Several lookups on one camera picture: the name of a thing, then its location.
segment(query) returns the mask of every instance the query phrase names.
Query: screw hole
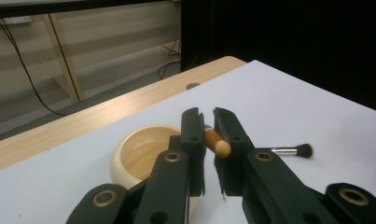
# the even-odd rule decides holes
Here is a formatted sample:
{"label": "screw hole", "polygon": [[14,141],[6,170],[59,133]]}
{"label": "screw hole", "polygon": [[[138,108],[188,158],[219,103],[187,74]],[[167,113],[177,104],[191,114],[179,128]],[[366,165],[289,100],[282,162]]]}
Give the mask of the screw hole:
{"label": "screw hole", "polygon": [[101,203],[108,202],[109,200],[112,199],[112,194],[111,193],[103,193],[97,196],[97,199]]}
{"label": "screw hole", "polygon": [[167,214],[164,212],[156,212],[150,217],[150,223],[152,224],[164,224],[167,222]]}
{"label": "screw hole", "polygon": [[259,154],[259,157],[260,157],[261,159],[265,159],[265,160],[267,160],[270,156],[269,156],[269,155],[266,155],[266,154]]}
{"label": "screw hole", "polygon": [[345,194],[346,194],[348,197],[350,197],[351,199],[359,200],[359,201],[362,200],[362,197],[361,197],[359,194],[355,193],[355,192],[346,192]]}
{"label": "screw hole", "polygon": [[200,83],[189,83],[189,84],[187,84],[187,90],[193,89],[193,88],[195,88],[199,85],[200,85]]}

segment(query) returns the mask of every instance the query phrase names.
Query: wooden handle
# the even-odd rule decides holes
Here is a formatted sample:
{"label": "wooden handle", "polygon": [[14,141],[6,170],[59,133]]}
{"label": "wooden handle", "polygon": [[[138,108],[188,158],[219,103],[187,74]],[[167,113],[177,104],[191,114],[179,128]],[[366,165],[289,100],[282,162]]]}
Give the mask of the wooden handle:
{"label": "wooden handle", "polygon": [[231,153],[231,146],[212,128],[206,128],[204,142],[219,158],[226,158]]}

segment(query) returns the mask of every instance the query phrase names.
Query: floor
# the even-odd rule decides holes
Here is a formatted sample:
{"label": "floor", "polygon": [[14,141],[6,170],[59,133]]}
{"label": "floor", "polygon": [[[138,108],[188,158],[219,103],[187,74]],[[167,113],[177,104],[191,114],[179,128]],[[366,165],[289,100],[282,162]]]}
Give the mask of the floor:
{"label": "floor", "polygon": [[[178,50],[173,43],[146,49],[113,61],[77,71],[84,100],[77,102],[53,80],[35,83],[41,99],[59,114],[70,114],[99,104],[180,72]],[[0,140],[33,129],[62,116],[50,112],[32,89],[2,100],[0,105]]]}

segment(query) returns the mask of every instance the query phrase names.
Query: wooden table edge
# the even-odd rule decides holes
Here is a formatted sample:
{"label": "wooden table edge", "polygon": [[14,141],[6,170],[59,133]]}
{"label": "wooden table edge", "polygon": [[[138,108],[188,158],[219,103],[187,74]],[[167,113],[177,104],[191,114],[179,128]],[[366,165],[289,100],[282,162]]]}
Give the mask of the wooden table edge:
{"label": "wooden table edge", "polygon": [[224,57],[2,140],[0,170],[177,95],[189,83],[204,83],[244,64]]}

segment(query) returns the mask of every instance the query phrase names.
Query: silver ferrule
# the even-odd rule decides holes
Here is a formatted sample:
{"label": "silver ferrule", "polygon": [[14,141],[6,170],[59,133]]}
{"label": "silver ferrule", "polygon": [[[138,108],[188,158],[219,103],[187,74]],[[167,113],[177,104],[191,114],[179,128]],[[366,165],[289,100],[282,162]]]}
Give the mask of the silver ferrule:
{"label": "silver ferrule", "polygon": [[296,156],[296,154],[298,154],[298,150],[293,147],[292,148],[272,147],[272,152],[280,156]]}

